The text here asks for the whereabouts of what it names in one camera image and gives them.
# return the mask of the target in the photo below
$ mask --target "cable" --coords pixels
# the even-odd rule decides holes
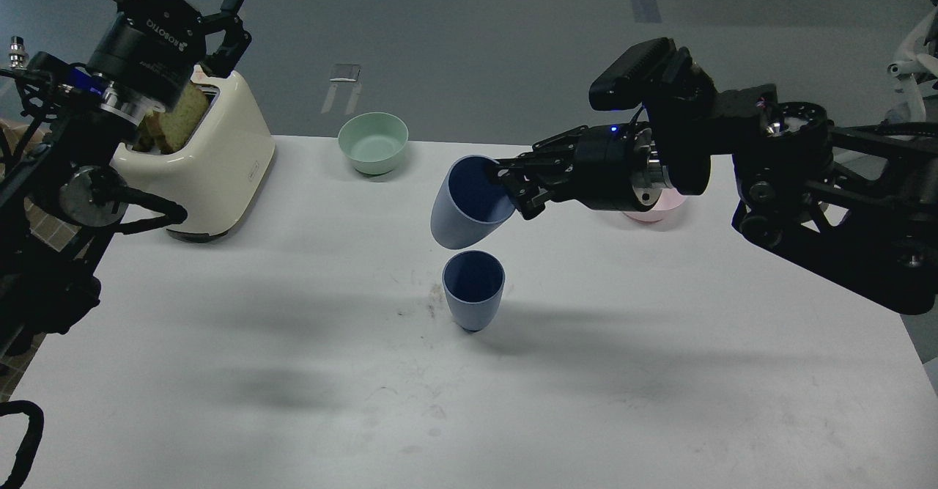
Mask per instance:
[[[155,218],[144,218],[138,219],[138,221],[111,225],[114,232],[121,232],[123,235],[134,235],[137,232],[152,231],[152,229],[167,225],[175,225],[184,222],[188,217],[188,212],[177,202],[171,202],[170,199],[160,198],[160,196],[148,192],[138,191],[137,188],[131,188],[131,186],[107,186],[103,189],[101,195],[105,199],[140,205],[147,210],[162,214],[162,216],[156,216]]]
[[[639,117],[644,111],[644,104],[637,109],[634,115],[632,115],[632,120],[629,121],[629,134],[635,135],[635,125],[639,122]]]
[[[20,489],[29,476],[29,470],[33,468],[33,460],[36,459],[36,452],[40,448],[40,441],[43,439],[43,425],[45,418],[43,410],[38,408],[36,403],[31,401],[9,401],[0,402],[0,416],[10,414],[23,414],[29,419],[26,426],[26,434],[23,435],[23,441],[20,442],[20,448],[16,450],[16,459],[13,461],[13,468],[10,469],[10,476],[7,478],[0,489]]]

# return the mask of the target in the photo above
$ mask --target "screw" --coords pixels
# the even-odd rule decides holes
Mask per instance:
[[[750,186],[750,197],[764,204],[775,198],[775,189],[767,181],[758,181]]]

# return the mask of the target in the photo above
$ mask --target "cup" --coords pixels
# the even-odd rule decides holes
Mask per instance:
[[[492,164],[486,156],[466,155],[446,172],[429,217],[429,231],[441,246],[467,248],[512,217],[515,206],[505,188],[486,178]]]
[[[482,251],[464,251],[443,268],[443,292],[456,324],[466,331],[488,326],[502,302],[505,269]]]

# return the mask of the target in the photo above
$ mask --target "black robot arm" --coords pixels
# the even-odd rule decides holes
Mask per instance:
[[[490,180],[520,214],[576,199],[597,210],[647,211],[664,188],[698,195],[711,155],[732,155],[740,203],[733,228],[748,241],[905,315],[938,291],[938,125],[835,128],[822,107],[778,104],[773,84],[717,92],[686,48],[668,38],[634,45],[594,81],[599,111],[642,107],[620,125],[579,126]],[[899,141],[889,135],[914,135]],[[834,146],[887,159],[876,179],[834,162]],[[828,205],[847,210],[830,223]]]
[[[237,15],[244,0],[224,0],[208,17],[185,0],[113,1],[117,18],[87,65],[40,52],[28,64],[18,59],[0,70],[16,81],[23,114],[33,117],[18,145],[4,140],[0,146],[6,167],[0,181],[0,355],[27,349],[36,333],[66,332],[97,305],[94,271],[115,232],[187,218],[174,202],[127,186],[109,166],[111,156],[117,146],[137,141],[147,111],[174,108],[194,65],[227,77],[251,42]],[[225,32],[225,39],[207,55],[205,36],[213,32]],[[23,156],[44,122],[49,134]],[[79,228],[64,249],[30,232],[26,198]],[[128,205],[159,216],[122,223]]]

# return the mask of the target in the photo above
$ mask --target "gray floor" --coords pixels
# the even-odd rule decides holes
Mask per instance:
[[[189,0],[206,13],[221,0]],[[885,75],[928,0],[247,0],[254,44],[238,69],[272,132],[335,135],[349,89],[322,114],[337,62],[362,65],[355,114],[401,116],[412,139],[530,144],[623,114],[590,111],[589,84],[625,48],[687,45],[721,89],[775,82],[783,100],[838,124],[877,122],[898,102]],[[0,0],[0,34],[83,61],[113,18],[108,0]],[[10,95],[0,112],[11,112]],[[923,358],[934,315],[908,321]]]

